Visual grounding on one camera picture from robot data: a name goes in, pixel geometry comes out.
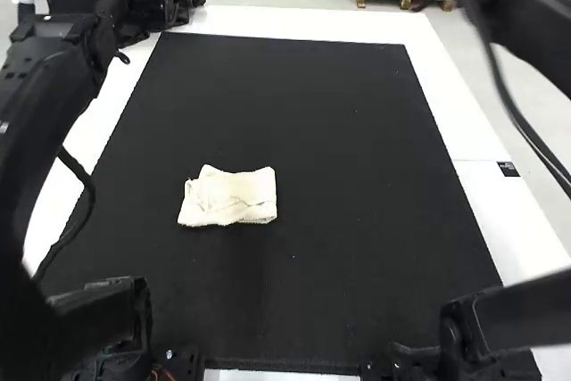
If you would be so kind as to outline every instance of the cable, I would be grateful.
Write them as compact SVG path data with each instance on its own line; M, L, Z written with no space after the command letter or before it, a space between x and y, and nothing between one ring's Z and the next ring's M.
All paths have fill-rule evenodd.
M163 368L163 369L162 369L162 372L164 372L164 375L166 375L167 378L168 378L170 381L177 381L177 379L174 378L174 377L172 376L172 374L171 374L167 369Z
M162 372L164 375L166 375L167 378L169 379L169 381L177 381L177 379L174 377L174 375L172 375L167 369L165 369L161 365L154 365L154 370L152 370L151 373L154 372L158 376L159 371Z
M91 176L89 176L81 164L73 158L68 151L62 146L60 152L58 153L58 158L60 161L63 162L68 169L75 174L76 178L79 179L87 192L87 209L83 216L79 218L70 229L66 232L62 233L60 239L55 242L52 247L50 247L47 256L44 260L39 264L37 268L36 274L32 277L35 281L41 281L41 279L46 274L47 269L49 268L50 264L54 261L55 257L63 250L64 247L68 246L81 232L83 227L87 224L87 221L91 217L91 213L95 207L95 185Z
M492 37L489 29L485 26L480 4L477 0L460 0L460 2L464 5L468 18L474 23L480 40L484 45L484 50L492 70L493 80L498 89L498 93L500 94L503 107L508 113L509 119L514 124L517 131L519 131L519 134L521 134L521 136L534 150L535 154L540 158L543 165L545 165L547 170L557 180L563 191L571 199L571 175L525 119L522 112L517 108L516 102L506 87L501 74L501 67L498 64L498 60L492 49Z

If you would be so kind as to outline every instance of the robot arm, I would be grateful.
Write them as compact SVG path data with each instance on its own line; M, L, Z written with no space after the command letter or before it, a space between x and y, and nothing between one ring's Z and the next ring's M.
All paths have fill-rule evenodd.
M188 22L204 0L48 0L48 15L24 1L0 70L0 378L59 380L113 344L129 342L130 359L145 354L149 293L142 278L117 278L47 301L21 264L32 209L118 46Z

